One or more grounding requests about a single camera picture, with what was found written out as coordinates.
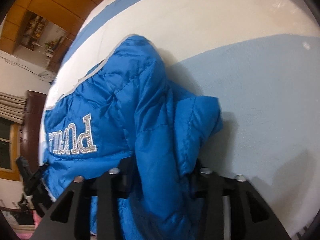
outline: metal bolt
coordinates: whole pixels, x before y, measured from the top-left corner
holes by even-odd
[[[84,177],[82,176],[76,176],[73,181],[76,182],[76,183],[79,183],[79,182],[82,182],[84,180]]]
[[[120,169],[118,169],[118,168],[112,168],[109,170],[109,174],[111,174],[111,175],[118,174],[119,172],[120,172]]]
[[[209,168],[201,168],[200,173],[201,174],[211,174],[212,170],[210,170]]]
[[[245,182],[245,181],[247,181],[247,179],[246,179],[243,175],[237,175],[237,176],[236,176],[236,180],[237,180],[238,182]]]

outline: wooden window frame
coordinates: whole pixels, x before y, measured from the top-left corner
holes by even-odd
[[[1,139],[1,141],[10,142],[11,169],[0,168],[0,179],[20,181],[19,170],[15,162],[18,157],[19,132],[20,125],[13,123],[10,126],[10,140]]]

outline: blue stripe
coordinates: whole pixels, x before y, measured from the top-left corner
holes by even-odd
[[[82,45],[82,43],[84,43],[108,20],[139,1],[141,0],[115,0],[113,3],[107,5],[96,17],[91,20],[90,23],[88,23],[83,28],[80,33],[78,33],[77,37],[75,38],[74,42],[72,43],[70,49],[68,50],[62,61],[62,65],[71,58],[71,56]]]

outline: beige curtain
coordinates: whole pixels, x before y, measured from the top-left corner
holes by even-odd
[[[22,123],[26,99],[0,92],[0,117]]]

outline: window pane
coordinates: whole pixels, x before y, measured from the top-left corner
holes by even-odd
[[[10,143],[0,141],[0,168],[11,169]]]
[[[11,124],[11,121],[0,117],[0,138],[10,140]]]

